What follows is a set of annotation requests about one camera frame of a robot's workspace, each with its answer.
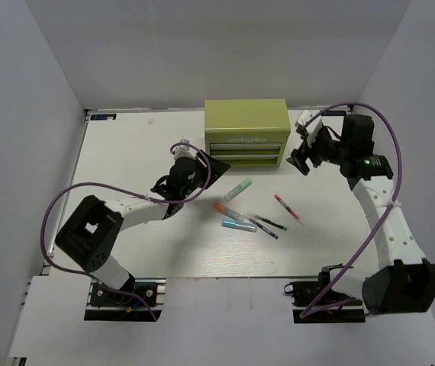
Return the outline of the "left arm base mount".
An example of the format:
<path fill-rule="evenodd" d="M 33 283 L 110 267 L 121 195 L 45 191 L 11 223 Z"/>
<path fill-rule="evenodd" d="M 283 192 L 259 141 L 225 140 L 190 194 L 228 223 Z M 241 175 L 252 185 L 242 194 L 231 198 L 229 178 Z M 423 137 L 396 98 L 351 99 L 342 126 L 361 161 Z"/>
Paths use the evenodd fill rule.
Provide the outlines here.
<path fill-rule="evenodd" d="M 137 279 L 132 291 L 147 303 L 153 315 L 139 298 L 111 293 L 104 289 L 98 281 L 92 281 L 85 306 L 84 320 L 126 323 L 157 321 L 163 311 L 166 280 Z"/>

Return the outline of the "purple gel pen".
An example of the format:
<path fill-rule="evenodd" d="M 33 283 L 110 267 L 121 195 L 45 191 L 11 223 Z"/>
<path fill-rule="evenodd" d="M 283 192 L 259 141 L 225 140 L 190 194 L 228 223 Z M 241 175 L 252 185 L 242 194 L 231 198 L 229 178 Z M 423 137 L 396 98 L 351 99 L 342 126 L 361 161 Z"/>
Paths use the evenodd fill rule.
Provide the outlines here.
<path fill-rule="evenodd" d="M 270 229 L 259 223 L 257 220 L 252 218 L 251 216 L 244 214 L 244 217 L 249 220 L 251 223 L 253 223 L 255 226 L 257 226 L 259 229 L 261 229 L 264 233 L 271 236 L 273 239 L 278 239 L 279 237 Z"/>

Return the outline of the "blue highlighter marker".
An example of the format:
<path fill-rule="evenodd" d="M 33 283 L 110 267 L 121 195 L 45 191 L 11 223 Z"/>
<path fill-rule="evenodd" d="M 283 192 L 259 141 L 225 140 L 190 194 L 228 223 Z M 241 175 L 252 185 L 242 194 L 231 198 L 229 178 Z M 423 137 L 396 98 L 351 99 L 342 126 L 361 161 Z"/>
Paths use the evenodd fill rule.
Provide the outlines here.
<path fill-rule="evenodd" d="M 231 219 L 223 219 L 221 226 L 227 229 L 241 230 L 249 233 L 255 233 L 258 227 L 253 223 L 247 223 L 244 221 L 236 221 Z"/>

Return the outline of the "green highlighter marker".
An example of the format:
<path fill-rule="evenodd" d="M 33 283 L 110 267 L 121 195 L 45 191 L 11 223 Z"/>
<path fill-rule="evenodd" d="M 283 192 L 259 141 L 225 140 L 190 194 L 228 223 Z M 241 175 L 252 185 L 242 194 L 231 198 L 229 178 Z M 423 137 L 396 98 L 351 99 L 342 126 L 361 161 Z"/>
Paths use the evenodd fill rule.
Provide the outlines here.
<path fill-rule="evenodd" d="M 252 181 L 250 178 L 244 179 L 241 183 L 224 195 L 224 200 L 226 202 L 232 201 L 237 195 L 241 194 L 244 190 L 251 186 L 251 184 Z"/>

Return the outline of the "green gel pen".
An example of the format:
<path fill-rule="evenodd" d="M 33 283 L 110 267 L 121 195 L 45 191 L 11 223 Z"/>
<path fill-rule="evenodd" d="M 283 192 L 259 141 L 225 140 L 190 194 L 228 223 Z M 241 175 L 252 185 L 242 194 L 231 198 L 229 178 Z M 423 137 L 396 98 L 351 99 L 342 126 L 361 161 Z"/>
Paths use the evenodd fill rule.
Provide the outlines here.
<path fill-rule="evenodd" d="M 248 216 L 252 217 L 253 219 L 259 220 L 259 221 L 261 221 L 263 223 L 267 223 L 267 224 L 269 224 L 271 226 L 274 226 L 275 228 L 277 228 L 279 230 L 282 230 L 282 231 L 287 231 L 288 230 L 288 228 L 286 226 L 283 226 L 281 224 L 275 223 L 275 222 L 271 221 L 270 219 L 267 219 L 267 218 L 265 218 L 263 216 L 260 216 L 260 215 L 258 215 L 256 213 L 247 212 L 246 214 Z"/>

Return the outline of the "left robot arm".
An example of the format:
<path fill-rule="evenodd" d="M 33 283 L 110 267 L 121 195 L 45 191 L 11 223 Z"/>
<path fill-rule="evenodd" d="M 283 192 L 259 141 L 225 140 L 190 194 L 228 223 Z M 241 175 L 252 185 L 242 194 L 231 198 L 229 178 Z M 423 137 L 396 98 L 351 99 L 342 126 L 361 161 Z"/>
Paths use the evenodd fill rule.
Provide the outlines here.
<path fill-rule="evenodd" d="M 135 278 L 111 255 L 120 231 L 169 219 L 194 191 L 210 187 L 230 169 L 225 162 L 205 158 L 175 159 L 169 174 L 151 189 L 164 199 L 162 203 L 139 198 L 103 201 L 94 195 L 85 197 L 57 233 L 56 245 L 85 273 L 108 286 L 108 295 L 116 303 L 130 302 Z"/>

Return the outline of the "orange highlighter marker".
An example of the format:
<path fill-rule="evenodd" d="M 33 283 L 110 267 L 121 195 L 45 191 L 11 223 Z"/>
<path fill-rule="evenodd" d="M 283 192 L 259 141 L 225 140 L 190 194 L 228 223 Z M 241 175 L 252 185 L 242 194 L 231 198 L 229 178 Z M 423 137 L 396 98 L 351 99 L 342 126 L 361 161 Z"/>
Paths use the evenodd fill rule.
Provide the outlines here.
<path fill-rule="evenodd" d="M 229 207 L 225 206 L 219 201 L 215 201 L 212 204 L 212 207 L 214 210 L 216 210 L 218 213 L 223 214 L 224 216 L 238 222 L 244 221 L 244 215 L 241 213 L 236 212 L 235 210 L 230 209 Z"/>

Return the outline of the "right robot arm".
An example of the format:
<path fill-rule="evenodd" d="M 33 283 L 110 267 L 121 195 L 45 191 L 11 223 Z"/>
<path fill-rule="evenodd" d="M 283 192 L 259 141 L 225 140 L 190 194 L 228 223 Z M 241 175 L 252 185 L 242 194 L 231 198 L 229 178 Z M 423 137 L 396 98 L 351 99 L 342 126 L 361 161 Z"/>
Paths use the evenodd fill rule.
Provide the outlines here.
<path fill-rule="evenodd" d="M 303 141 L 287 161 L 303 175 L 323 162 L 337 165 L 371 230 L 346 264 L 323 267 L 318 295 L 301 319 L 351 300 L 361 301 L 369 315 L 427 312 L 435 299 L 435 264 L 417 244 L 398 202 L 401 175 L 373 152 L 372 118 L 346 115 L 336 134 L 319 115 L 303 111 L 295 127 Z"/>

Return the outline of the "red gel pen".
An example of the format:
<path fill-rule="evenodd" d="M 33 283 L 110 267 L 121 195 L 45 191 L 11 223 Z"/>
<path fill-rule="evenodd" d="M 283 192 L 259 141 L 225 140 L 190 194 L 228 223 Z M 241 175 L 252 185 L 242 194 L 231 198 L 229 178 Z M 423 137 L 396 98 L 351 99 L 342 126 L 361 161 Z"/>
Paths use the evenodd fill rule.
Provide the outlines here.
<path fill-rule="evenodd" d="M 300 216 L 289 206 L 287 205 L 283 199 L 275 194 L 274 198 L 281 204 L 281 206 L 288 211 L 288 213 L 300 224 L 304 225 L 303 221 L 301 220 Z"/>

